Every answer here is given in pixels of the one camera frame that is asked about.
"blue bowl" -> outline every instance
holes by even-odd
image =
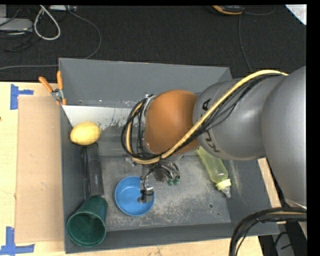
[[[140,181],[137,176],[129,176],[122,179],[115,188],[115,202],[120,210],[129,216],[141,216],[146,214],[154,206],[155,194],[152,201],[140,203]]]

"plastic bottle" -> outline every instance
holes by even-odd
[[[222,191],[227,198],[231,197],[230,186],[231,181],[228,178],[228,171],[218,157],[209,154],[203,147],[199,147],[197,150],[198,155],[201,157],[206,170],[209,173],[211,180],[216,183],[216,188]]]

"black floor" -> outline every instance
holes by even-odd
[[[234,78],[260,69],[291,73],[306,65],[306,25],[284,5],[243,6],[241,15],[221,15],[210,5],[78,5],[75,14],[99,32],[70,13],[53,12],[61,28],[57,40],[0,32],[0,81],[37,82],[44,76],[55,83],[60,57],[87,58],[100,40],[92,60],[229,67]],[[7,7],[11,18],[20,5]],[[16,18],[34,21],[39,10],[39,5],[24,5]],[[46,15],[37,27],[45,37],[57,33]],[[274,246],[270,236],[260,241],[266,256],[277,255],[269,250]]]

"green cup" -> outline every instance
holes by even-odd
[[[81,247],[95,247],[106,237],[108,204],[101,196],[89,197],[68,219],[66,231],[70,239]]]

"yellow lemon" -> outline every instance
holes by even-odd
[[[82,122],[73,127],[70,133],[70,139],[73,143],[87,146],[95,143],[100,135],[102,129],[94,122]]]

